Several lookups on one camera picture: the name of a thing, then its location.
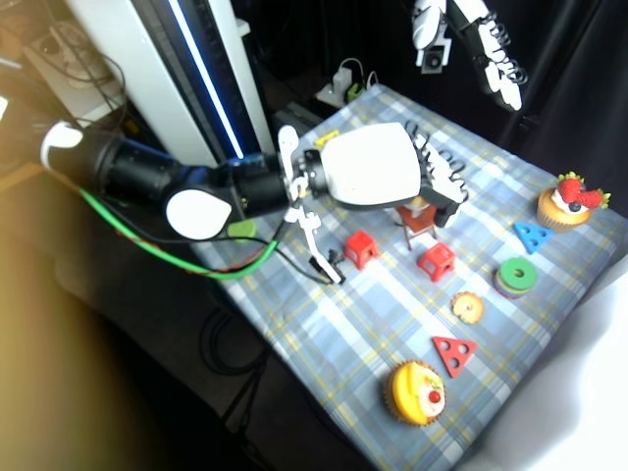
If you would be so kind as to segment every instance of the floor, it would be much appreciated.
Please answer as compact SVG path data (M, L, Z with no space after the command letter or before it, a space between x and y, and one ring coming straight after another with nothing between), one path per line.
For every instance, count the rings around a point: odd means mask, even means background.
M313 93L324 79L313 70L288 85L272 76L264 80L275 109L297 93ZM51 255L63 288L114 321L218 414L225 411L246 376L218 376L201 361L199 331L216 305L207 280L115 235L74 193L47 175L0 194L0 227ZM225 359L234 364L250 360L261 348L239 320L230 324L221 346ZM372 469L316 418L301 385L275 358L262 379L247 435L278 470Z

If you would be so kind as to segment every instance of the plaid tablecloth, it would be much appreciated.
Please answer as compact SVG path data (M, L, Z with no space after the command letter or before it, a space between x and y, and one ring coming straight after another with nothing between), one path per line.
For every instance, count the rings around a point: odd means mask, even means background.
M456 254L454 274L434 284L417 268L417 259L432 243L430 236L415 238L410 253L390 213L348 212L323 198L306 200L306 209L318 212L323 221L317 240L321 251L342 250L350 235L364 230L377 240L379 259L362 272L343 262L346 283L321 287L274 256L254 274L224 283L224 289L376 466L439 470L460 458L504 404L623 246L628 222L599 210L587 225L553 235L537 253L527 255L511 226L536 223L537 196L555 177L381 85L309 132L299 148L311 148L314 139L332 130L408 119L431 134L437 149L448 149L467 164L463 177L470 199L453 226L439 232ZM280 219L258 219L259 234L270 236ZM305 247L297 228L281 244L303 267L309 258ZM233 264L254 248L228 242L196 246L214 267ZM509 301L492 288L492 274L514 256L530 260L540 278L523 298ZM451 314L451 298L461 291L483 297L486 313L479 324L463 324ZM433 336L478 344L456 379L446 373ZM445 412L428 427L397 422L382 399L387 374L410 359L428 362L445 379Z

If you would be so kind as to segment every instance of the strawberry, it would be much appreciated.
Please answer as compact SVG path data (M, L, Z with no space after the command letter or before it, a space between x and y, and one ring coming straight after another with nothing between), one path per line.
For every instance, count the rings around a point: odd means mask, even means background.
M582 191L582 182L578 179L565 179L558 183L558 192L567 204L576 201L580 191Z
M599 189L584 191L576 196L576 201L589 209L594 209L602 206L604 195Z

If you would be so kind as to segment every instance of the triangle block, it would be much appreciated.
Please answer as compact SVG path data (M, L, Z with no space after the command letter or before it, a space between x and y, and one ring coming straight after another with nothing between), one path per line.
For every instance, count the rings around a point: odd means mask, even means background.
M452 378L460 374L478 346L471 340L448 339L446 337L432 337L432 341Z
M553 234L553 231L548 228L542 228L541 226L535 226L527 223L514 223L514 231L517 233L519 239L526 247L528 253L533 254L546 240Z

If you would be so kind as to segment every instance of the red triangle toy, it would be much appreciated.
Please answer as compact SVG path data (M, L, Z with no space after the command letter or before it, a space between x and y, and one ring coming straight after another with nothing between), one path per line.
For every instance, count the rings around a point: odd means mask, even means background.
M460 374L462 368L478 346L471 340L447 339L445 337L433 337L432 341L436 350L439 351L447 372L452 378Z

